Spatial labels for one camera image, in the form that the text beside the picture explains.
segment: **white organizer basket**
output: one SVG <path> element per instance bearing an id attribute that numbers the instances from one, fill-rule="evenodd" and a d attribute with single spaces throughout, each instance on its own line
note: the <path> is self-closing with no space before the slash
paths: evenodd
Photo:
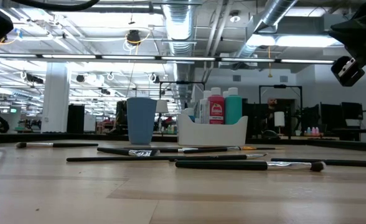
<path id="1" fill-rule="evenodd" d="M 182 146 L 244 146 L 248 117 L 236 124 L 195 124 L 186 114 L 177 116 Z"/>

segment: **table surface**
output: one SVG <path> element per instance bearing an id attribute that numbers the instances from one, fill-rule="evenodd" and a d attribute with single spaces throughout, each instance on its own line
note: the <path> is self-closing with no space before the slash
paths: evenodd
<path id="1" fill-rule="evenodd" d="M 266 159 L 366 160 L 362 151 L 285 147 L 268 151 Z M 89 156 L 115 155 L 94 147 L 0 144 L 0 223 L 366 223 L 366 167 L 329 166 L 318 173 L 177 169 L 167 161 L 65 162 Z"/>

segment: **table lamp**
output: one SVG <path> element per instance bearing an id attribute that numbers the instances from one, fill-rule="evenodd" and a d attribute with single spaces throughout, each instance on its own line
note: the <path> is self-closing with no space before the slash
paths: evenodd
<path id="1" fill-rule="evenodd" d="M 161 132 L 161 113 L 168 113 L 168 103 L 166 100 L 157 100 L 156 113 L 159 113 L 158 117 L 158 131 Z"/>
<path id="2" fill-rule="evenodd" d="M 279 134 L 281 134 L 281 127 L 285 126 L 284 112 L 274 112 L 274 126 L 279 127 Z"/>

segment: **red bottle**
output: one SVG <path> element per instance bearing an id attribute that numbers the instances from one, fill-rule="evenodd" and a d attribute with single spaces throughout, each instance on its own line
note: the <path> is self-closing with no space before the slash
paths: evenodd
<path id="1" fill-rule="evenodd" d="M 209 101 L 209 123 L 224 124 L 225 117 L 225 99 L 220 95 L 220 88 L 213 87 L 210 89 L 211 96 Z"/>

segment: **blue cup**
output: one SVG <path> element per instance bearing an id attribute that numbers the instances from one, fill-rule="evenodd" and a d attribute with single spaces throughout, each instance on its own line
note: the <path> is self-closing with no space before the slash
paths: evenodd
<path id="1" fill-rule="evenodd" d="M 128 136 L 131 144 L 149 144 L 153 137 L 157 101 L 150 98 L 129 98 Z"/>

